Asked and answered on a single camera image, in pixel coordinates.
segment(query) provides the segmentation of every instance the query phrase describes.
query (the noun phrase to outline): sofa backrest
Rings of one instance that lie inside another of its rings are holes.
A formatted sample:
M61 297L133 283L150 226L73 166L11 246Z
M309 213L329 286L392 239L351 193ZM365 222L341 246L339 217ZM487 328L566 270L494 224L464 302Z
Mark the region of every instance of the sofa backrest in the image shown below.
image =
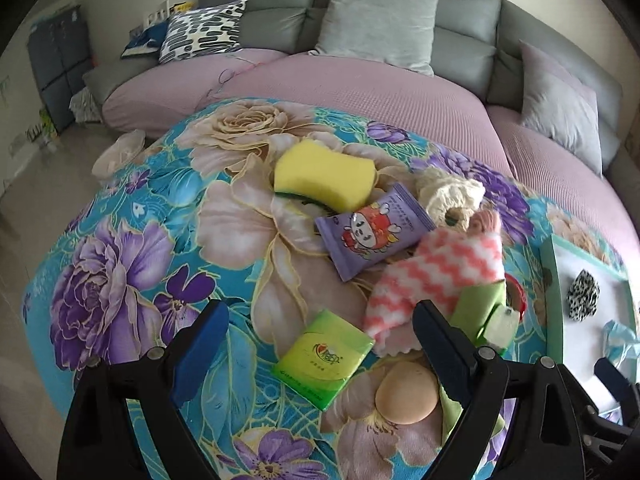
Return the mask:
M199 0L210 7L233 0ZM329 0L248 0L241 44L288 54L313 49ZM567 38L508 0L438 0L431 66L488 104L522 109L519 40L539 47L596 91L601 136L615 132L620 84Z

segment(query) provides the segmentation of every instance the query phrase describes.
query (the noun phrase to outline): stuffed animal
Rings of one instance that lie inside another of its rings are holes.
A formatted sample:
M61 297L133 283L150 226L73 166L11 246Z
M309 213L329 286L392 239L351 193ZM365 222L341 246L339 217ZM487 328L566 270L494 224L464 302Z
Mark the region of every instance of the stuffed animal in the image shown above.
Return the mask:
M374 352L398 352L388 348L387 337L410 325L419 301L433 301L448 319L464 287L504 280L501 228L497 211L480 210L466 233L438 228L424 235L412 258L388 266L373 288L364 317L364 332L376 341ZM414 348L412 330L401 332L411 341L394 341Z

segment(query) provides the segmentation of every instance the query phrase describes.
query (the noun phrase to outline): crochet item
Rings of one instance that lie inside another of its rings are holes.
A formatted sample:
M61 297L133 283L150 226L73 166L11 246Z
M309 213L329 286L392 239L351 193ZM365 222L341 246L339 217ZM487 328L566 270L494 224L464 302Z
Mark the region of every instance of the crochet item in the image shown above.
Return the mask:
M418 202L438 227L447 225L447 213L455 211L456 229L466 231L471 215L480 207L484 186L473 179L449 174L430 166L416 180Z
M364 332L376 347L410 321L419 301L433 301L448 319L463 287L504 280L500 228L497 212L479 211L467 233L436 229L424 235L414 257L388 266L365 311Z
M596 313L599 297L598 283L590 273L584 269L581 270L566 295L569 303L569 317L582 321L587 316L593 316Z

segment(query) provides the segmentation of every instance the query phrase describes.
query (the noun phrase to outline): pink sofa cover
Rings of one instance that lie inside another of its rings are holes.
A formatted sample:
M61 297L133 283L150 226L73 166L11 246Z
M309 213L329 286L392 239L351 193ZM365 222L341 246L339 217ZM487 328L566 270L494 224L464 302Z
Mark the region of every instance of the pink sofa cover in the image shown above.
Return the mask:
M450 146L511 176L480 99L441 77L375 61L296 54L236 76L206 101L232 97L275 98L361 115Z
M158 65L118 87L102 106L102 116L112 128L139 128L157 139L204 108L203 99L235 75L283 57L287 54L277 50L244 48Z
M608 181L556 142L520 126L519 113L499 106L488 107L487 112L514 177L599 231L618 250L629 276L637 276L638 235Z

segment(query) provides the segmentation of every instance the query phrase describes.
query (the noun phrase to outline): yellow sponge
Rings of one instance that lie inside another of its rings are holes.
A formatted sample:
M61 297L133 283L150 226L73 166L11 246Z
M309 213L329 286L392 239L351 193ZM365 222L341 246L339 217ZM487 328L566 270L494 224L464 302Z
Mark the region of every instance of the yellow sponge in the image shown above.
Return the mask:
M376 183L372 160L333 152L305 139L287 150L276 163L276 193L304 196L337 213L367 205Z

